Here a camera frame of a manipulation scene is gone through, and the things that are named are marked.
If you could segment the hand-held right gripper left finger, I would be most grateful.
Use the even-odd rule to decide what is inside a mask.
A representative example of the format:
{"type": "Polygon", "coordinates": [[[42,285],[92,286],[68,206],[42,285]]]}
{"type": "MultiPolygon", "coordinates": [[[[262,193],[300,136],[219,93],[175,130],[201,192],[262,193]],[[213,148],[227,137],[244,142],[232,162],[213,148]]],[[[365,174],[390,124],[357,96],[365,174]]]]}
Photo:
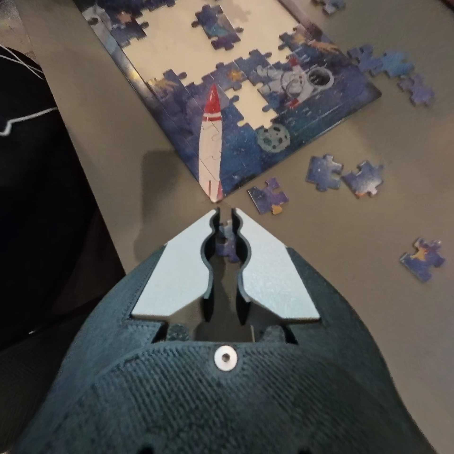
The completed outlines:
{"type": "Polygon", "coordinates": [[[169,240],[131,312],[136,320],[210,321],[219,208],[169,240]]]}

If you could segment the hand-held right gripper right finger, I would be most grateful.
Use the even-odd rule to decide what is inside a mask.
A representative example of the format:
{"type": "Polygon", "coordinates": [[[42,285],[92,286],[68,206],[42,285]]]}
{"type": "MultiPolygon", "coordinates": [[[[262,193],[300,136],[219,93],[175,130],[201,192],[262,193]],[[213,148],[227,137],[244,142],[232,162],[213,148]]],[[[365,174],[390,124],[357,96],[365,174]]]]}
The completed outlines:
{"type": "Polygon", "coordinates": [[[236,312],[242,325],[291,325],[320,320],[287,246],[239,208],[236,236],[236,312]]]}

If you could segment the blue pale-patch jigsaw piece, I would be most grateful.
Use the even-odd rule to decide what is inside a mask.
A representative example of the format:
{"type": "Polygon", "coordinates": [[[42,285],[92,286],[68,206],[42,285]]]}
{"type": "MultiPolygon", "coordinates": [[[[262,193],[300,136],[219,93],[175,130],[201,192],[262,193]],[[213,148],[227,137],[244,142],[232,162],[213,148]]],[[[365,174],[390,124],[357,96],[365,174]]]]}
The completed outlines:
{"type": "Polygon", "coordinates": [[[227,258],[230,263],[238,263],[240,259],[236,253],[236,234],[233,227],[232,219],[219,226],[216,254],[227,258]]]}

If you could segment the space jigsaw puzzle board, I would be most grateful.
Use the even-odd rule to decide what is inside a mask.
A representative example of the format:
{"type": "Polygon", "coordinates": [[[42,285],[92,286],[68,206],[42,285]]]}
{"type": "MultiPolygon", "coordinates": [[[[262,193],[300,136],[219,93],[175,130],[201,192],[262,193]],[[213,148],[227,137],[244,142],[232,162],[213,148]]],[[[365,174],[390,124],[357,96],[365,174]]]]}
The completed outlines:
{"type": "Polygon", "coordinates": [[[381,97],[281,1],[74,3],[213,203],[381,97]],[[205,4],[244,29],[232,50],[191,27],[205,4]]]}

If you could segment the joined planet puzzle pieces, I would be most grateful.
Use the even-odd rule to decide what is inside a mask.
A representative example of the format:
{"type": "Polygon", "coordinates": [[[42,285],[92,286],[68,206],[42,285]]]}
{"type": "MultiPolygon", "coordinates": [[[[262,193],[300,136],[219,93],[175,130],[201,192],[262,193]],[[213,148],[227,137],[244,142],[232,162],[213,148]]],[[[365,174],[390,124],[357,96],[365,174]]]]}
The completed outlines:
{"type": "Polygon", "coordinates": [[[205,4],[195,17],[191,27],[201,27],[215,50],[232,50],[234,44],[241,41],[240,34],[244,29],[234,27],[220,5],[205,4]]]}

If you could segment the purple orange jigsaw piece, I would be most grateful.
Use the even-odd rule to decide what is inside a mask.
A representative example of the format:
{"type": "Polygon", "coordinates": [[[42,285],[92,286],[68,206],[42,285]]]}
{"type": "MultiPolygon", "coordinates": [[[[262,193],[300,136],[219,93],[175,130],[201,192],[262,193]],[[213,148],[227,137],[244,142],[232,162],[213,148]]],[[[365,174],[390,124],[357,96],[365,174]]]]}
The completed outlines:
{"type": "Polygon", "coordinates": [[[282,206],[289,202],[289,197],[281,190],[281,186],[276,177],[267,179],[265,184],[265,187],[262,189],[253,186],[247,190],[258,213],[260,215],[266,213],[281,213],[282,206]]]}

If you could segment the dark blue jigsaw piece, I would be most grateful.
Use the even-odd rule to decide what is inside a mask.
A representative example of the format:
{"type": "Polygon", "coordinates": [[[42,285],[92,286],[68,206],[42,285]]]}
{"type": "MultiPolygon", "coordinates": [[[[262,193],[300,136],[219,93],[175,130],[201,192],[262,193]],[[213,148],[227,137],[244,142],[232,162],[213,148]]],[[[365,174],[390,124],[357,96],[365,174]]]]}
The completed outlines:
{"type": "Polygon", "coordinates": [[[314,184],[316,190],[326,192],[329,189],[338,190],[341,186],[340,176],[344,165],[336,162],[332,155],[312,156],[306,174],[306,182],[314,184]]]}
{"type": "Polygon", "coordinates": [[[350,171],[341,179],[357,199],[364,196],[372,197],[377,195],[377,188],[383,184],[383,170],[383,164],[373,165],[365,160],[357,165],[356,173],[350,171]]]}

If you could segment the star print jigsaw piece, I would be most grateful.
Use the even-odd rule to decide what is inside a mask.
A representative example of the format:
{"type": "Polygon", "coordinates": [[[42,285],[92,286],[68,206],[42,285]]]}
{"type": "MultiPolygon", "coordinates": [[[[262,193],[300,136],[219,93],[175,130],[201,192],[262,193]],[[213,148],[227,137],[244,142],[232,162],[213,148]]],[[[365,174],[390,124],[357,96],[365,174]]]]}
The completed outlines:
{"type": "Polygon", "coordinates": [[[404,253],[399,262],[410,271],[420,282],[432,279],[432,269],[442,267],[446,259],[440,254],[442,242],[426,241],[419,237],[413,243],[414,252],[404,253]]]}

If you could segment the person's black jacket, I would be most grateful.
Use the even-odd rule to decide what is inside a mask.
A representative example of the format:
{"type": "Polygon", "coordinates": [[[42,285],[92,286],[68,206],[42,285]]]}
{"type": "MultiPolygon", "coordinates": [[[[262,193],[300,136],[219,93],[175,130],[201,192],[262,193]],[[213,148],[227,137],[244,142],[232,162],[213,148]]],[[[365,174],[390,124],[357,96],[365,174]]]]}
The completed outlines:
{"type": "Polygon", "coordinates": [[[0,345],[98,303],[124,270],[40,66],[1,46],[0,345]]]}

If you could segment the row of puzzle pieces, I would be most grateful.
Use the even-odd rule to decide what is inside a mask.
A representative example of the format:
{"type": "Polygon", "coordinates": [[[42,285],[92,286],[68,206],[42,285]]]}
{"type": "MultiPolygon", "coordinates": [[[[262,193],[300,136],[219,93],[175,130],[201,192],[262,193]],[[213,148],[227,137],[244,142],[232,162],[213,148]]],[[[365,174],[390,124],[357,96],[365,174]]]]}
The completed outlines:
{"type": "MultiPolygon", "coordinates": [[[[346,1],[310,1],[321,5],[324,14],[333,15],[345,8],[346,1]]],[[[341,50],[332,42],[323,41],[322,38],[307,39],[306,44],[320,51],[325,56],[341,57],[341,50]]],[[[410,94],[412,105],[430,107],[435,100],[435,92],[424,80],[421,73],[415,72],[415,65],[408,60],[405,52],[386,50],[380,56],[374,56],[375,48],[371,44],[364,44],[347,51],[347,57],[354,61],[361,73],[377,76],[384,73],[389,79],[398,79],[397,86],[402,92],[410,94]]]]}

